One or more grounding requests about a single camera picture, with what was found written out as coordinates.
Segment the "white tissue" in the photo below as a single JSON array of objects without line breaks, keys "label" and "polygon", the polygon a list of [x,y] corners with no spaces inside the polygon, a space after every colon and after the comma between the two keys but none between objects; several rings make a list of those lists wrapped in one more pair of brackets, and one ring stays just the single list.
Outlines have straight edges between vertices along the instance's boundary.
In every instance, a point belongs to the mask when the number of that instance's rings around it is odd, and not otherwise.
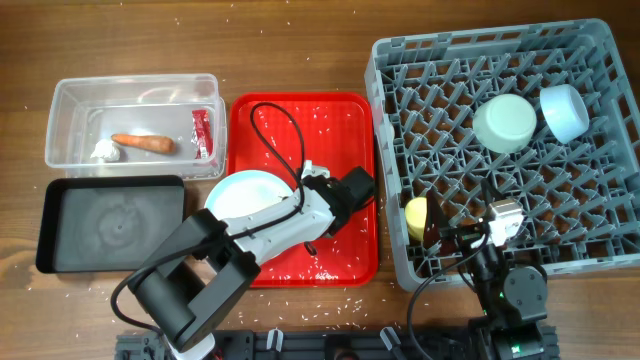
[{"label": "white tissue", "polygon": [[117,162],[120,160],[120,157],[121,153],[118,146],[110,139],[99,140],[90,155],[91,159],[97,159],[103,162]]}]

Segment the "light green bowl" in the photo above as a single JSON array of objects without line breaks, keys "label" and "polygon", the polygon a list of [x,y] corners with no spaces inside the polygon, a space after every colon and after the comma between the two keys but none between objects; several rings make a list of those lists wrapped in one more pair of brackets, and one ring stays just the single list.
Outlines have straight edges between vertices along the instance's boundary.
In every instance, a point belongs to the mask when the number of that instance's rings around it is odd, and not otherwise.
[{"label": "light green bowl", "polygon": [[524,98],[503,94],[481,105],[473,116],[478,141],[496,153],[514,153],[529,144],[536,128],[533,106]]}]

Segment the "light blue plate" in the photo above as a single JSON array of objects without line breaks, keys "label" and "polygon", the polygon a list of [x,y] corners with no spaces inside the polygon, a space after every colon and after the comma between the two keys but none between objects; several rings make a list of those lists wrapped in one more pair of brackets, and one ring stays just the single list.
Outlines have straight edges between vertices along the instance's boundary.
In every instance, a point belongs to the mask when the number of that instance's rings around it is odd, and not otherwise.
[{"label": "light blue plate", "polygon": [[250,215],[281,202],[293,193],[279,177],[261,170],[240,171],[221,180],[204,207],[217,219]]}]

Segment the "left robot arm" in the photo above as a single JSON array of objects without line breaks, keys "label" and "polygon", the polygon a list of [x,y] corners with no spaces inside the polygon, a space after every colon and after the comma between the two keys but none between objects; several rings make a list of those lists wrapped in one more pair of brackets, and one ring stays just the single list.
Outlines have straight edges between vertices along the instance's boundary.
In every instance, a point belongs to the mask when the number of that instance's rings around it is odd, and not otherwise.
[{"label": "left robot arm", "polygon": [[126,284],[171,350],[212,341],[215,328],[261,272],[291,247],[333,236],[372,199],[373,177],[356,167],[343,178],[307,175],[296,191],[256,213],[188,217]]}]

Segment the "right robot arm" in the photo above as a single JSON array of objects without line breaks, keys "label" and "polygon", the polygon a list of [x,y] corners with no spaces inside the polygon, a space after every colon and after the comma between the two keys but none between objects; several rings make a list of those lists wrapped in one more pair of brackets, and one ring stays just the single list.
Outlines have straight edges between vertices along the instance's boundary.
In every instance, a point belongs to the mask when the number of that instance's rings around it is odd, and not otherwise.
[{"label": "right robot arm", "polygon": [[466,267],[484,316],[469,321],[471,351],[480,359],[541,359],[545,343],[540,322],[547,318],[547,274],[526,261],[509,261],[502,247],[521,228],[521,205],[485,185],[485,212],[471,225],[449,223],[433,192],[426,196],[422,238],[441,254],[459,252],[454,266]]}]

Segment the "small light blue bowl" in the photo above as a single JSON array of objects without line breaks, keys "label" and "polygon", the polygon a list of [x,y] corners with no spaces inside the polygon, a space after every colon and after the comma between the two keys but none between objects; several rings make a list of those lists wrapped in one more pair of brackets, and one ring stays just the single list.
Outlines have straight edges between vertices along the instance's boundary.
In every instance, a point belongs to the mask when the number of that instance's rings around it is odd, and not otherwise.
[{"label": "small light blue bowl", "polygon": [[543,88],[540,106],[549,130],[562,144],[575,140],[589,129],[586,105],[578,90],[569,84]]}]

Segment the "red snack wrapper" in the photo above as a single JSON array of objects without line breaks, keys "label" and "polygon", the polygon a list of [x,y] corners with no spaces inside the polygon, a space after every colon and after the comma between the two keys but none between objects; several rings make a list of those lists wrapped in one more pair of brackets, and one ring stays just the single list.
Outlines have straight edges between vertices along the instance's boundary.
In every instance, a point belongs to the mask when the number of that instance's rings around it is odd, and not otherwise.
[{"label": "red snack wrapper", "polygon": [[206,109],[193,110],[192,119],[192,143],[196,146],[196,158],[207,158],[213,154],[214,149],[209,113]]}]

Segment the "brown chicken bone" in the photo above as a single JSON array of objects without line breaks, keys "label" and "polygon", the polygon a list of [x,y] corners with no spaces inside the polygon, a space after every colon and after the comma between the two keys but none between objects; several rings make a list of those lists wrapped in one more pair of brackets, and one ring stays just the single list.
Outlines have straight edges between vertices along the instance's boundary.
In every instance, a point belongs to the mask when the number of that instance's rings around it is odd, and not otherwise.
[{"label": "brown chicken bone", "polygon": [[175,142],[166,136],[114,134],[111,140],[115,143],[159,154],[172,154],[176,150]]}]

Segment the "yellow plastic cup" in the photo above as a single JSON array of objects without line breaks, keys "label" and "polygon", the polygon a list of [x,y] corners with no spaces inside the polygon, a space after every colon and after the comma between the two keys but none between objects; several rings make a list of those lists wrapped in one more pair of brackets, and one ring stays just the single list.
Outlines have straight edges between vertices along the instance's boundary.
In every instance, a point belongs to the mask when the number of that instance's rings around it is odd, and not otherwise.
[{"label": "yellow plastic cup", "polygon": [[405,219],[409,236],[423,242],[425,224],[428,216],[428,200],[426,197],[411,199],[405,206]]}]

